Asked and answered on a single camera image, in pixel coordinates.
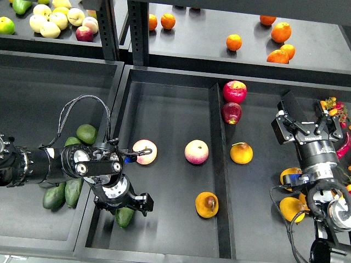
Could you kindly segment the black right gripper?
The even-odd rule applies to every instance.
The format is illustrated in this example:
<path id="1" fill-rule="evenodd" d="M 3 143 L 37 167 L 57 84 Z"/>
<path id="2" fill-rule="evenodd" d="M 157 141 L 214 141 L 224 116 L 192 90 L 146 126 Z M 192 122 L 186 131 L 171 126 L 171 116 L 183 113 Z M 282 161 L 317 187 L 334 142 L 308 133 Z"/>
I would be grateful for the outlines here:
<path id="1" fill-rule="evenodd" d="M 298 132 L 304 136 L 309 135 L 309 131 L 303 124 L 290 116 L 283 100 L 277 104 L 277 108 L 276 138 L 278 140 L 295 140 Z M 339 164 L 336 150 L 331 142 L 343 138 L 339 120 L 336 116 L 330 116 L 328 110 L 323 109 L 320 100 L 315 103 L 315 116 L 317 120 L 314 135 L 320 136 L 315 137 L 316 140 L 308 138 L 307 141 L 296 142 L 297 158 L 304 173 L 331 170 Z"/>

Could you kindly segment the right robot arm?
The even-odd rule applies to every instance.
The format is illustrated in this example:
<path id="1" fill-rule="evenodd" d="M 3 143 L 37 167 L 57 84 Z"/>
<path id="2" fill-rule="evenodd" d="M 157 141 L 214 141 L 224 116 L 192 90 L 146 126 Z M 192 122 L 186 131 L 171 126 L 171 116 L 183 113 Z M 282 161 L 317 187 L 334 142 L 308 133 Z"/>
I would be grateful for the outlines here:
<path id="1" fill-rule="evenodd" d="M 321 103 L 315 105 L 315 122 L 296 119 L 300 108 L 295 102 L 281 100 L 271 125 L 279 144 L 292 142 L 296 148 L 301 172 L 289 172 L 282 177 L 280 188 L 290 188 L 305 194 L 306 207 L 285 220 L 287 236 L 293 256 L 303 262 L 293 240 L 293 224 L 309 213 L 314 220 L 315 240 L 310 249 L 309 262 L 350 262 L 350 245 L 341 243 L 337 234 L 350 232 L 350 193 L 339 183 L 333 169 L 339 157 L 333 143 L 342 139 L 336 116 L 331 116 Z"/>

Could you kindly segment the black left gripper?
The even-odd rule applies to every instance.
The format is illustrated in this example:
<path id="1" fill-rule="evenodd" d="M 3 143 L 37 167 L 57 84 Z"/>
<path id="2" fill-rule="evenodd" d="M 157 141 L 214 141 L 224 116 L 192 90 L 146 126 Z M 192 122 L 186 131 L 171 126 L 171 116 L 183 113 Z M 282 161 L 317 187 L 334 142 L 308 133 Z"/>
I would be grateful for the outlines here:
<path id="1" fill-rule="evenodd" d="M 154 200 L 148 193 L 136 196 L 132 184 L 126 175 L 122 175 L 112 185 L 96 184 L 93 186 L 94 203 L 99 210 L 107 210 L 115 215 L 116 210 L 127 207 L 139 211 L 143 216 L 152 212 Z"/>

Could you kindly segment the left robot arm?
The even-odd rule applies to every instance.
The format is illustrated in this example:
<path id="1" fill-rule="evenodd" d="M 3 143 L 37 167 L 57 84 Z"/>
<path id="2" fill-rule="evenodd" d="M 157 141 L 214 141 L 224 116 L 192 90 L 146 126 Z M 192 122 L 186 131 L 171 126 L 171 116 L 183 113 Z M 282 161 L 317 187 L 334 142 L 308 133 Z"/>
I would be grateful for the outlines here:
<path id="1" fill-rule="evenodd" d="M 120 149 L 119 139 L 111 136 L 111 112 L 106 111 L 106 130 L 103 142 L 91 146 L 74 144 L 53 148 L 54 142 L 38 148 L 14 146 L 14 138 L 1 135 L 1 186 L 15 187 L 26 183 L 48 183 L 58 186 L 71 179 L 83 178 L 95 194 L 98 209 L 114 213 L 128 207 L 144 216 L 153 210 L 154 201 L 148 193 L 136 195 L 129 178 L 123 174 L 125 162 L 135 162 L 149 155 L 150 148 L 134 152 Z"/>

